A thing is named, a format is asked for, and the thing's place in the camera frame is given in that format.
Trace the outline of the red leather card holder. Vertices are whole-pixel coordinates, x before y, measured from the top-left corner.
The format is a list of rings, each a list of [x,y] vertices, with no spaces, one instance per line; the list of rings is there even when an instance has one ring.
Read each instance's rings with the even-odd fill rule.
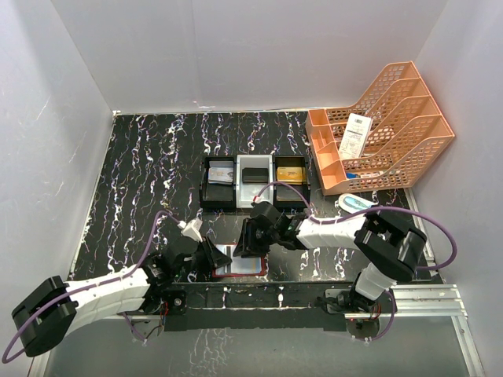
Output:
[[[267,264],[265,258],[234,257],[236,244],[217,244],[216,247],[232,262],[212,272],[214,278],[239,277],[239,276],[265,276]]]

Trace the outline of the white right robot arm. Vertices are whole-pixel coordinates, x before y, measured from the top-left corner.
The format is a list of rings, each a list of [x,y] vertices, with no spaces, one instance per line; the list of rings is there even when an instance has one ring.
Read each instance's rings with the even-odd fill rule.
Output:
[[[426,241],[421,230],[396,216],[390,207],[370,207],[345,218],[316,218],[306,213],[287,215],[263,202],[254,205],[244,219],[233,256],[261,258],[274,244],[288,250],[359,250],[369,264],[351,288],[320,301],[334,311],[370,312],[385,291],[413,280]]]

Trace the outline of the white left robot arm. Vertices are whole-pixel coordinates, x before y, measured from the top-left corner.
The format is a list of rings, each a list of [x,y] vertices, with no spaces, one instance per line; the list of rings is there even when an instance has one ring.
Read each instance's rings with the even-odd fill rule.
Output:
[[[7,364],[19,355],[11,350],[21,342],[20,353],[27,357],[44,354],[73,331],[116,314],[156,312],[162,304],[162,290],[182,272],[213,272],[232,260],[212,241],[201,236],[200,221],[181,223],[184,236],[197,242],[194,252],[179,254],[170,262],[161,254],[151,254],[149,237],[138,262],[117,273],[79,281],[60,276],[45,279],[12,311],[17,332],[2,356]]]

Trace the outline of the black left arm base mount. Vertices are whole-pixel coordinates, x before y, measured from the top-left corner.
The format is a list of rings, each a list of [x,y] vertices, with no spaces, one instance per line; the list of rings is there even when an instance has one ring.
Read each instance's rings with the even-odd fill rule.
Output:
[[[126,321],[133,337],[145,346],[155,332],[159,334],[165,329],[167,317],[170,314],[179,315],[186,311],[187,294],[183,290],[172,286],[174,283],[186,280],[187,274],[163,273],[160,269],[143,269],[142,272],[146,275],[148,288],[141,296],[139,307],[121,310],[117,315]],[[142,333],[135,327],[135,322],[130,318],[132,313],[159,314],[159,322],[147,333]]]

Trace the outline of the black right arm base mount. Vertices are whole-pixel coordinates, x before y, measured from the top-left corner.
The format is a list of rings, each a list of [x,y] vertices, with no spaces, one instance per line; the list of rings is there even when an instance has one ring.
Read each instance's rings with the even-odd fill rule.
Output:
[[[381,328],[380,318],[384,314],[392,317],[397,312],[397,304],[392,292],[387,291],[372,300],[351,289],[327,289],[316,297],[315,305],[327,314],[342,315],[347,331],[355,338],[370,341],[378,338],[389,328]]]

